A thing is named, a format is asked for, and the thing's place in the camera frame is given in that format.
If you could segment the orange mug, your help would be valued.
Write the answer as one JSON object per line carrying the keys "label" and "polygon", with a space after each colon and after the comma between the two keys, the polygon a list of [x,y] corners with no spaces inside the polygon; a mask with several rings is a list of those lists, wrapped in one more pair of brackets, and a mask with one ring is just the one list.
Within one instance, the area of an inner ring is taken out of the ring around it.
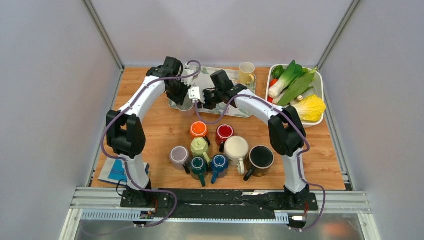
{"label": "orange mug", "polygon": [[194,138],[203,138],[208,146],[211,145],[210,139],[209,139],[209,129],[208,126],[202,122],[202,121],[196,121],[190,126],[190,135]]}

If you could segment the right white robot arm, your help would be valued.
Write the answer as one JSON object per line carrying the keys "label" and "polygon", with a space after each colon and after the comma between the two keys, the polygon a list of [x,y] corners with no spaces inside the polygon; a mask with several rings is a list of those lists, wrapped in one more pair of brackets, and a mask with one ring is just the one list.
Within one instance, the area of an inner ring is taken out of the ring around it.
{"label": "right white robot arm", "polygon": [[304,177],[302,154],[310,149],[297,110],[293,106],[282,107],[272,104],[249,90],[242,84],[235,85],[225,70],[221,69],[210,76],[214,87],[204,89],[203,100],[195,100],[198,109],[214,109],[224,103],[244,110],[264,122],[268,127],[269,140],[276,153],[282,156],[286,205],[291,209],[300,208],[306,201],[310,183]]}

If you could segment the pale yellow mug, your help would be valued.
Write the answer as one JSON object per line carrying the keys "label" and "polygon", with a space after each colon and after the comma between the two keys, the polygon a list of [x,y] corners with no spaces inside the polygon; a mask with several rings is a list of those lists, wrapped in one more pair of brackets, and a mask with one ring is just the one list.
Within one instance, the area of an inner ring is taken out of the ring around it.
{"label": "pale yellow mug", "polygon": [[239,65],[238,81],[240,84],[248,85],[255,82],[255,66],[251,62],[242,62]]}

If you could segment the light green faceted mug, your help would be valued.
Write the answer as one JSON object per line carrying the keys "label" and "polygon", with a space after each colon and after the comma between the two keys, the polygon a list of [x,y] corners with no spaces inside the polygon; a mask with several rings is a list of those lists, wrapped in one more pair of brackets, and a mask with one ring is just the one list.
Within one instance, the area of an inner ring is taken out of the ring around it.
{"label": "light green faceted mug", "polygon": [[207,140],[203,137],[196,137],[192,140],[190,145],[190,151],[192,157],[201,157],[208,164],[210,164],[211,159],[209,157],[209,144]]}

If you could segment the pink mug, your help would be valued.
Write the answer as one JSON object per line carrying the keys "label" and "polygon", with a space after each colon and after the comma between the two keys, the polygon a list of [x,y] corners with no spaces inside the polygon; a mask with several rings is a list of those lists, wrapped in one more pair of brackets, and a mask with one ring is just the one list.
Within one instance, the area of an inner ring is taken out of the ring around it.
{"label": "pink mug", "polygon": [[177,104],[176,107],[177,107],[178,110],[180,110],[182,112],[188,112],[188,111],[191,111],[194,108],[194,104],[189,97],[188,98],[186,97],[183,100],[183,103]]}

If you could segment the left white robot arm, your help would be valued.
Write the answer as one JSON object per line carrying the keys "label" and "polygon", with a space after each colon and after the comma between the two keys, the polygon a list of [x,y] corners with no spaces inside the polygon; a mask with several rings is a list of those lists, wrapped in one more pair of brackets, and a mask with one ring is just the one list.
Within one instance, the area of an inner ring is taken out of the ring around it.
{"label": "left white robot arm", "polygon": [[189,86],[182,82],[183,71],[184,65],[180,60],[166,57],[162,65],[148,70],[144,82],[129,102],[106,115],[106,129],[102,137],[115,155],[105,155],[122,161],[127,185],[136,191],[133,200],[140,207],[147,207],[153,201],[150,179],[141,155],[146,145],[142,121],[162,94],[178,105],[184,103]]}

